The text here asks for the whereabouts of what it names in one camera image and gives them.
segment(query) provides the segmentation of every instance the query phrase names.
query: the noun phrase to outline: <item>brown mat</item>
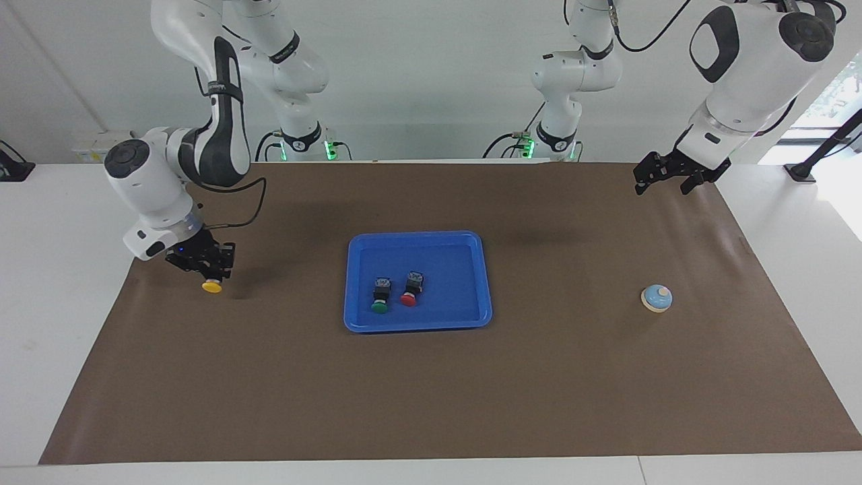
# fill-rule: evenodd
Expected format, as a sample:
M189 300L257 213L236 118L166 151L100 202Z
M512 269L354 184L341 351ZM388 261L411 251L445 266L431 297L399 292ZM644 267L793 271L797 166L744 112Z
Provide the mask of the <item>brown mat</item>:
M862 449L713 186L637 198L627 165L261 174L259 221L218 235L238 243L221 296L133 264L41 463ZM257 197L198 195L211 223ZM484 239L486 328L345 328L347 243L413 230ZM663 316L639 300L656 282Z

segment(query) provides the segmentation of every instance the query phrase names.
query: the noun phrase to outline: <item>green button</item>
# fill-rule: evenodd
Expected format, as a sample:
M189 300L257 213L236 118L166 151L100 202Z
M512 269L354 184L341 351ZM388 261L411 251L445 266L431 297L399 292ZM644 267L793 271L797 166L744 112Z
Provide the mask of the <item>green button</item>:
M372 305L372 311L383 315L384 313L389 311L389 307L385 303L378 301L377 303Z

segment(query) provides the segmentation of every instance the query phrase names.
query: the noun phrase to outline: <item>red button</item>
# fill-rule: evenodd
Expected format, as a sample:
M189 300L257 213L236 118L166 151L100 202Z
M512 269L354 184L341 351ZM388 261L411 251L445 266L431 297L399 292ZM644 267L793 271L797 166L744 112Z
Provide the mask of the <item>red button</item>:
M401 295L401 304L404 306L416 306L416 297L405 293Z

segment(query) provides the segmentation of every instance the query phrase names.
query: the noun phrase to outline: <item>white wall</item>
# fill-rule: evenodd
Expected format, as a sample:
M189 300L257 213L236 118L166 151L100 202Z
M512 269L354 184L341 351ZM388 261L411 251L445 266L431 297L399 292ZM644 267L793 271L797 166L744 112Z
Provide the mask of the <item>white wall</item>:
M681 1L624 3L627 43L652 39ZM828 67L786 126L862 47L862 30L852 28L862 0L844 1L852 14ZM285 2L303 41L332 72L329 88L315 96L321 118L357 158L481 155L497 135L523 129L538 108L541 96L530 83L535 60L573 47L558 0ZM580 97L586 159L639 161L673 144L709 92L687 51L694 27L717 5L695 1L659 45L623 54L619 86ZM100 124L143 131L206 121L209 106L197 93L191 66L150 31L149 2L0 0L0 14L0 136L33 159L73 161L71 133ZM225 21L237 23L231 14ZM28 33L29 49L21 40ZM45 53L41 61L32 55L38 47ZM66 83L64 91L58 82ZM277 123L262 97L247 91L250 138L256 140ZM780 131L736 158L757 161Z

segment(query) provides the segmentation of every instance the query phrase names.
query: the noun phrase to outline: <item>window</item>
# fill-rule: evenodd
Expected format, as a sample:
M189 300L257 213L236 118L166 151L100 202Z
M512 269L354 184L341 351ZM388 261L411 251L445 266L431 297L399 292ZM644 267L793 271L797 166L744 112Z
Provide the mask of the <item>window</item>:
M782 141L825 140L859 108L862 108L862 53L829 83Z

